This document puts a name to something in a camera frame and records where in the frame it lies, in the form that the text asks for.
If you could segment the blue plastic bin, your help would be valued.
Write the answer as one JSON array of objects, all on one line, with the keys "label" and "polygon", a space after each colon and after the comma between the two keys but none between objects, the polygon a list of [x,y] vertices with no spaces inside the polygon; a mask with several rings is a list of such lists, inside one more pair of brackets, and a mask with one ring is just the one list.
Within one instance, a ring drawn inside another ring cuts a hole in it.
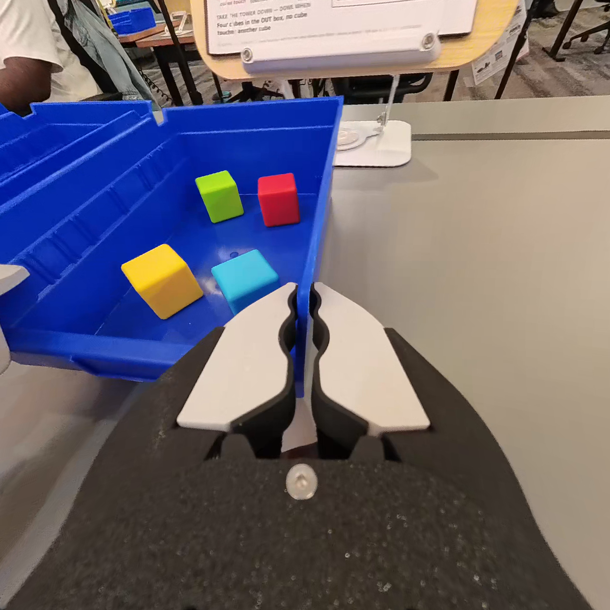
[{"label": "blue plastic bin", "polygon": [[157,26],[155,12],[150,6],[110,13],[108,19],[119,36],[138,34]]},{"label": "blue plastic bin", "polygon": [[[295,363],[303,395],[309,286],[317,280],[341,98],[165,109],[151,103],[1,110],[1,263],[30,276],[1,297],[15,362],[154,381],[232,318],[212,267],[259,250],[298,290]],[[244,214],[213,224],[195,179],[228,171]],[[294,174],[301,221],[266,227],[258,179]],[[160,320],[121,265],[163,243],[205,296]]]}]

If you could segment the yellow cube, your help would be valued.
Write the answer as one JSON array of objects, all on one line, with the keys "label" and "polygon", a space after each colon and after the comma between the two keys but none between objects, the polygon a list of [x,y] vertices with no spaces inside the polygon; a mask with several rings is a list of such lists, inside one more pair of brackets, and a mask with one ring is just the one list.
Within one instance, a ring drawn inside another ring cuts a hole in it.
[{"label": "yellow cube", "polygon": [[127,280],[162,320],[204,296],[185,260],[163,243],[121,265]]}]

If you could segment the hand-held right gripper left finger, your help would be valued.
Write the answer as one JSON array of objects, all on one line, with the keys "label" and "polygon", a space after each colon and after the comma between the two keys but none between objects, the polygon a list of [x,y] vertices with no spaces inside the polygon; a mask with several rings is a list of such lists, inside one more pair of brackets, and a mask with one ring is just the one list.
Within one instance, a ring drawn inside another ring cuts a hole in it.
[{"label": "hand-held right gripper left finger", "polygon": [[224,326],[178,426],[241,434],[255,452],[280,448],[296,408],[295,341],[296,283],[288,282]]}]

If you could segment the printed paper sheet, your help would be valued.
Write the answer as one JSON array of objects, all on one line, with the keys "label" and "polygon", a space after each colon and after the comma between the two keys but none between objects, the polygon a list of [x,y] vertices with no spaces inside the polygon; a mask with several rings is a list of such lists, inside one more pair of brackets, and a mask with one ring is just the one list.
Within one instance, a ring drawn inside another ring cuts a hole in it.
[{"label": "printed paper sheet", "polygon": [[472,62],[467,68],[464,76],[464,84],[466,87],[477,87],[484,82],[484,80],[506,70],[517,38],[523,29],[527,16],[527,9],[528,5],[526,1],[518,2],[511,22],[507,25],[498,42],[496,42],[483,56]]}]

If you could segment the printed instruction sheet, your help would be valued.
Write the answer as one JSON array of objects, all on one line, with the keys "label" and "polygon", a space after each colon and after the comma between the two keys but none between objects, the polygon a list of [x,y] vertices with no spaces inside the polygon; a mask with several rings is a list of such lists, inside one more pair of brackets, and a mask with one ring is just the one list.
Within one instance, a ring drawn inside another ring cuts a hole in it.
[{"label": "printed instruction sheet", "polygon": [[427,64],[477,1],[205,1],[207,48],[248,74]]}]

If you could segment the red cube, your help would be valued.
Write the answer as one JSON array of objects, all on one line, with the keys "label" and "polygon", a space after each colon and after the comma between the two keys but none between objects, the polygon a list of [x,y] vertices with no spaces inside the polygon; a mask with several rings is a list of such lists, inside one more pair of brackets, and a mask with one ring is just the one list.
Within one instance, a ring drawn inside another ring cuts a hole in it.
[{"label": "red cube", "polygon": [[257,195],[266,227],[295,225],[301,221],[294,174],[260,177]]}]

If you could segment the light blue cube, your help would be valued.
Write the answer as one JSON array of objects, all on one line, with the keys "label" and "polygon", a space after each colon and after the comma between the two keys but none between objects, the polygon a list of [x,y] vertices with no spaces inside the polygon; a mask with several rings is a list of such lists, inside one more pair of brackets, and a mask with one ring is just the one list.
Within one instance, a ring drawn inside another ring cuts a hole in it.
[{"label": "light blue cube", "polygon": [[211,269],[233,315],[280,287],[278,273],[257,250],[250,250]]}]

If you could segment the green cube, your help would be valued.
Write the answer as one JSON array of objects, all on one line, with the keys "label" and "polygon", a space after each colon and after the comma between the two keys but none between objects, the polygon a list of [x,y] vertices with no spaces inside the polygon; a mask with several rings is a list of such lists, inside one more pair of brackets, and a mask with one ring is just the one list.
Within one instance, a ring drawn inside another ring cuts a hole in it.
[{"label": "green cube", "polygon": [[195,184],[213,224],[244,214],[237,184],[228,171],[200,176]]}]

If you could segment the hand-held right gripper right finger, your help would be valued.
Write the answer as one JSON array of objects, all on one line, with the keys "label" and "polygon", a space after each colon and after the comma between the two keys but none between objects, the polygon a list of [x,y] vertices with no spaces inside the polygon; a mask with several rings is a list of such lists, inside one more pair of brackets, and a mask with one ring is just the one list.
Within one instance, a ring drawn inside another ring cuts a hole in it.
[{"label": "hand-held right gripper right finger", "polygon": [[429,430],[390,329],[322,282],[310,288],[310,316],[311,410],[324,453],[349,456],[363,438]]}]

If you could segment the wooden board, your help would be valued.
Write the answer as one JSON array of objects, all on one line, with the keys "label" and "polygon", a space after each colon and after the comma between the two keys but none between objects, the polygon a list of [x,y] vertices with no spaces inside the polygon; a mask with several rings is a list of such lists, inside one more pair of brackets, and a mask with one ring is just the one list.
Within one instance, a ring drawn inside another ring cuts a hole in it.
[{"label": "wooden board", "polygon": [[315,78],[346,78],[358,76],[449,72],[459,69],[489,51],[499,41],[512,19],[517,1],[478,1],[469,34],[442,37],[439,56],[429,62],[400,63],[388,59],[383,64],[361,62],[346,67],[265,68],[261,72],[248,72],[238,55],[213,56],[209,53],[209,34],[206,1],[191,1],[194,41],[205,65],[219,77],[228,81],[256,79],[293,80]]}]

